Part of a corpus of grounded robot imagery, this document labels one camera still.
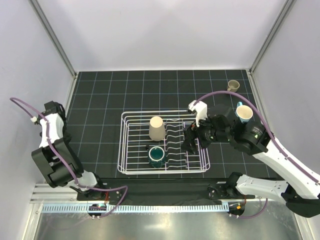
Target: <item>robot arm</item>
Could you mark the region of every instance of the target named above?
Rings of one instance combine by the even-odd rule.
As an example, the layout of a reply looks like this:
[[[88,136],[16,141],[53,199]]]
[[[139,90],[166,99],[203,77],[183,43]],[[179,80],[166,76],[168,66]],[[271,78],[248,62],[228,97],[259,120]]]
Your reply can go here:
[[[83,169],[79,158],[69,146],[71,135],[67,132],[66,112],[63,106],[57,102],[50,101],[46,103],[44,107],[45,111],[43,111],[42,114],[50,124],[48,134],[50,136],[50,141],[53,143],[53,147],[59,152],[63,159],[66,160],[75,173],[79,185],[103,189],[104,185],[100,178],[93,172],[87,172]],[[42,127],[42,132],[40,133],[40,146],[31,153],[31,156],[46,182],[52,188],[67,186],[87,197],[94,199],[104,198],[105,195],[101,191],[80,188],[75,184],[75,180],[70,172],[49,147],[46,137],[47,124],[45,120],[40,116],[38,116],[38,118],[33,117],[31,120]]]
[[[231,198],[239,196],[239,193],[256,195],[284,203],[290,210],[303,217],[320,214],[320,185],[314,181],[320,179],[320,175],[294,157],[276,138],[276,143],[288,156],[280,153],[260,122],[242,123],[230,107],[216,105],[207,110],[205,103],[200,101],[199,104],[198,107],[193,101],[188,106],[188,111],[196,115],[196,122],[184,130],[184,142],[181,145],[183,150],[194,154],[197,151],[194,145],[195,138],[198,138],[202,148],[207,148],[214,142],[230,143],[236,150],[262,161],[284,179],[273,181],[234,172],[223,184],[222,190],[217,189],[217,196],[212,195],[211,198],[219,199],[219,196],[223,195],[221,192],[218,193],[219,191],[229,193],[228,196]]]

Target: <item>upside-down cup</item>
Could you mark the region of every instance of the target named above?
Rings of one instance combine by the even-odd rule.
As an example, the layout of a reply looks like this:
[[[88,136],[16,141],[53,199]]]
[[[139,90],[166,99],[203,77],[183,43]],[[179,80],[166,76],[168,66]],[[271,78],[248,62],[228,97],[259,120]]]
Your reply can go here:
[[[163,140],[166,136],[164,121],[159,116],[154,116],[150,120],[149,137],[156,142]]]

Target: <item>white wall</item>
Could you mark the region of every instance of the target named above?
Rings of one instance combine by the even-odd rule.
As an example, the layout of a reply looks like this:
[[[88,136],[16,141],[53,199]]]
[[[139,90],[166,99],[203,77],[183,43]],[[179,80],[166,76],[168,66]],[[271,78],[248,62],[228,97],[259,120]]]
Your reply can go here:
[[[318,0],[296,1],[254,73],[275,135],[290,152],[318,174],[319,12]],[[311,219],[318,229],[319,220],[320,216]]]
[[[72,78],[27,0],[0,0],[0,233],[21,239],[36,182],[43,177],[31,158],[39,126],[9,101],[15,96],[43,110],[66,103]]]
[[[39,0],[77,71],[249,68],[285,0]]]

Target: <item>black grid mat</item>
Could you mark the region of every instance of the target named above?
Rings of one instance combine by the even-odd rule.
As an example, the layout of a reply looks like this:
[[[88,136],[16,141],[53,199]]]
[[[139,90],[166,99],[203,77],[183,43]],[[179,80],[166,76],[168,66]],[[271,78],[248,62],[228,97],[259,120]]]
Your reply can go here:
[[[136,176],[117,170],[123,112],[186,110],[190,102],[204,94],[225,90],[231,79],[240,82],[238,93],[255,104],[245,70],[81,72],[68,113],[70,146],[84,168],[101,178],[226,178],[232,172],[275,178],[277,174],[264,163],[234,150],[228,143],[209,146],[211,167],[204,173]],[[208,108],[224,104],[235,109],[238,99],[216,95],[204,102]]]

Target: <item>cable connector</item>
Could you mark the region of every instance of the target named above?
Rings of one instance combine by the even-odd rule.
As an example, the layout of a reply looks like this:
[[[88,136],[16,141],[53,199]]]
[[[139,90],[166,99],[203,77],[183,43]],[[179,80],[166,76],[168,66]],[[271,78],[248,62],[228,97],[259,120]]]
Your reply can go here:
[[[31,122],[33,122],[34,124],[36,124],[38,122],[38,118],[36,116],[30,118]]]
[[[92,215],[91,220],[95,220],[95,219],[100,220],[100,216],[99,216],[99,215],[98,215],[98,216],[96,216],[96,215]]]

